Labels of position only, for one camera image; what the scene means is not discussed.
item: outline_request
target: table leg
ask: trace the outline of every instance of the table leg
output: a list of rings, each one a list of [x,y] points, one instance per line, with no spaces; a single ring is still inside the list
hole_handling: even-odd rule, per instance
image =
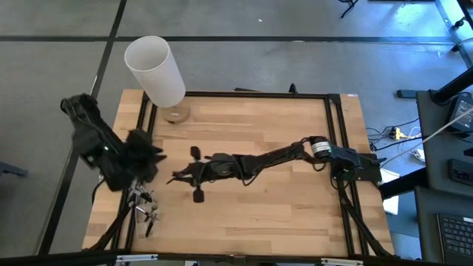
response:
[[[412,191],[416,186],[428,187],[427,170],[425,167],[391,182],[384,183],[379,186],[379,190],[383,200],[385,200]]]

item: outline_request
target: white cable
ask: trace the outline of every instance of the white cable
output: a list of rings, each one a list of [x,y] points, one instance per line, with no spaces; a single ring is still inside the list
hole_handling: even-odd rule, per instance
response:
[[[425,142],[427,142],[427,140],[430,140],[431,138],[435,137],[435,135],[437,135],[438,133],[440,133],[440,132],[442,132],[444,129],[446,129],[447,126],[452,125],[453,123],[457,122],[459,119],[461,119],[461,118],[464,117],[465,115],[471,113],[472,111],[473,111],[473,108],[470,108],[468,111],[464,112],[461,116],[456,117],[454,120],[448,122],[445,126],[442,126],[440,129],[438,129],[434,134],[431,134],[428,138],[426,138],[425,140],[422,140],[422,142],[419,143],[418,145],[413,146],[412,148],[410,148],[410,149],[408,149],[408,150],[406,150],[406,151],[403,151],[403,152],[401,152],[400,154],[394,156],[393,158],[387,160],[385,163],[383,163],[383,164],[381,165],[381,168],[383,168],[386,164],[392,162],[394,159],[397,159],[398,157],[400,157],[400,156],[406,154],[407,152],[409,152],[409,151],[411,151],[411,150],[413,150],[413,149],[419,147],[420,145],[424,144]]]
[[[421,136],[421,133],[415,135],[415,136],[412,136],[412,133],[414,132],[414,130],[416,129],[421,129],[420,127],[418,126],[414,126],[413,128],[411,128],[411,131],[409,132],[409,135],[407,136],[407,139],[412,139],[412,138],[415,138],[415,137],[420,137]],[[399,143],[399,149],[401,151],[405,151],[406,149],[404,148],[404,143]]]

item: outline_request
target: metal clamp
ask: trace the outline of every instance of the metal clamp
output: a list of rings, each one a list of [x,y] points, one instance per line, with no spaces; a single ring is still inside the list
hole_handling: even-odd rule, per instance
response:
[[[349,259],[321,258],[321,264],[323,266],[363,266],[362,261],[349,260]]]
[[[152,260],[157,260],[157,254],[117,256],[117,262],[147,262]]]

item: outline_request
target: keyboard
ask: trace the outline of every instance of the keyboard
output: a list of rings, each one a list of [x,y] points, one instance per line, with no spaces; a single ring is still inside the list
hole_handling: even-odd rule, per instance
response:
[[[473,218],[438,214],[443,262],[473,265]]]

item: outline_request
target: white cylinder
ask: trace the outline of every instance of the white cylinder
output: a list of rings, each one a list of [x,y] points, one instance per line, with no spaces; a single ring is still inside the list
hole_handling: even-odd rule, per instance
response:
[[[125,64],[159,107],[177,105],[186,93],[169,44],[157,36],[133,41],[125,51]]]

